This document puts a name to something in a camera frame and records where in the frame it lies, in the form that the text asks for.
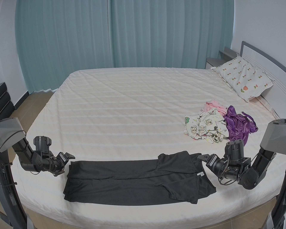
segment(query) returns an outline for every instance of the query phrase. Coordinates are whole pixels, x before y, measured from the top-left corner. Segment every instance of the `pillowcase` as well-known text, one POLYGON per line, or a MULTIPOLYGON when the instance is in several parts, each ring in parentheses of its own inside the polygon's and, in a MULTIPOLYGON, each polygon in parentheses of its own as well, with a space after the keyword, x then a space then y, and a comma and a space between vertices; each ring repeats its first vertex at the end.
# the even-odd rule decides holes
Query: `pillowcase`
POLYGON ((253 67, 240 56, 212 69, 246 102, 273 86, 262 69, 253 67))

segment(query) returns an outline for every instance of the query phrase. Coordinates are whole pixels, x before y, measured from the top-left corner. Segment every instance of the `curtain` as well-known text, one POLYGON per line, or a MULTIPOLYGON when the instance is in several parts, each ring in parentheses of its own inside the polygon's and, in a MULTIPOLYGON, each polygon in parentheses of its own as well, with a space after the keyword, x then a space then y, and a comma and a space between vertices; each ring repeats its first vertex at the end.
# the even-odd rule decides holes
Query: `curtain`
POLYGON ((80 69, 204 68, 233 18, 233 0, 18 0, 15 33, 31 93, 80 69))

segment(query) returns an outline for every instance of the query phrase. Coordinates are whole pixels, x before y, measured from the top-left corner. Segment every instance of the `pink garment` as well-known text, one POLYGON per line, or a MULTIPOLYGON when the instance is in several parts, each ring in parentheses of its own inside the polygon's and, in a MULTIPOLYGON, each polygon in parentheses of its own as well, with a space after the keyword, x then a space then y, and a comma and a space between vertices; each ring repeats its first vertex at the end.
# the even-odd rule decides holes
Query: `pink garment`
POLYGON ((227 108, 214 99, 212 99, 211 101, 207 101, 201 111, 207 112, 212 108, 216 108, 222 116, 225 116, 227 114, 227 108))

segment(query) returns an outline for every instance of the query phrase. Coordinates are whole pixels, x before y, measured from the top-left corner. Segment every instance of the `purple strap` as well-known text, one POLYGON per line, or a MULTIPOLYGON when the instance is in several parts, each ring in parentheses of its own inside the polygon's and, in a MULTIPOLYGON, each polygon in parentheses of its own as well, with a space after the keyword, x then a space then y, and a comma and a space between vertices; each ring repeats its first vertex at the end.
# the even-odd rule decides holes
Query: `purple strap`
POLYGON ((258 127, 250 115, 244 112, 242 113, 245 116, 242 114, 236 114, 235 108, 233 106, 229 106, 224 118, 227 122, 227 129, 229 130, 229 140, 234 141, 242 139, 243 144, 246 145, 249 133, 258 131, 258 127))

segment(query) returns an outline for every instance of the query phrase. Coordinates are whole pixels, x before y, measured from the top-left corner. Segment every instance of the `white bed sheet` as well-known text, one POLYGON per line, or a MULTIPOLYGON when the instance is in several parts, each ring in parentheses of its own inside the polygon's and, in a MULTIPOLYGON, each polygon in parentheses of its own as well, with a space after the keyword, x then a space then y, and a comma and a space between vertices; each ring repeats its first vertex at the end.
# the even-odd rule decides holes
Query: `white bed sheet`
MULTIPOLYGON (((64 81, 27 133, 33 149, 37 135, 52 139, 50 150, 76 160, 146 160, 183 150, 222 157, 227 139, 210 144, 184 135, 184 116, 197 115, 208 100, 233 105, 250 114, 259 130, 249 136, 245 156, 254 157, 273 115, 257 100, 246 103, 212 70, 181 68, 112 68, 76 71, 64 81)), ((221 186, 205 167, 215 194, 188 202, 154 206, 70 203, 62 193, 63 175, 24 171, 12 165, 22 203, 63 223, 81 228, 198 228, 236 216, 279 193, 286 169, 278 154, 266 177, 253 190, 237 183, 221 186)))

